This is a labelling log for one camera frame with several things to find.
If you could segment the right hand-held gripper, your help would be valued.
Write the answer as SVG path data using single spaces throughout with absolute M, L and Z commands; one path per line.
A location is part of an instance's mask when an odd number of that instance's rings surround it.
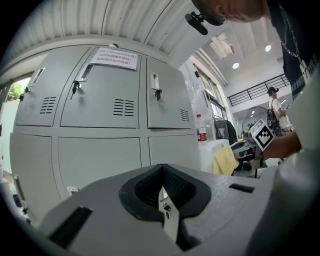
M 267 168 L 263 153 L 275 139 L 274 133 L 266 125 L 263 119 L 251 122 L 242 122 L 243 140 L 232 144 L 231 150 L 238 165 L 235 171 L 249 171 Z

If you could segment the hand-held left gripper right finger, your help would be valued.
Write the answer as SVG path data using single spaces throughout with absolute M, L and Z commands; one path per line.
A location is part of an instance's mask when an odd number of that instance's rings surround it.
M 171 165 L 200 180 L 211 190 L 202 212 L 183 220 L 190 252 L 267 252 L 272 224 L 265 211 L 272 197 L 277 168 L 268 167 L 261 178 L 223 176 Z

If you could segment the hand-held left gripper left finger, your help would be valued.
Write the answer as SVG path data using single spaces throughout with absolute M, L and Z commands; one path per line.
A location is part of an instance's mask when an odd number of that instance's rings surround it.
M 157 164 L 90 183 L 51 209 L 38 230 L 81 256 L 174 256 L 190 248 L 171 239 L 159 210 L 162 188 L 174 197 L 189 188 L 191 170 Z

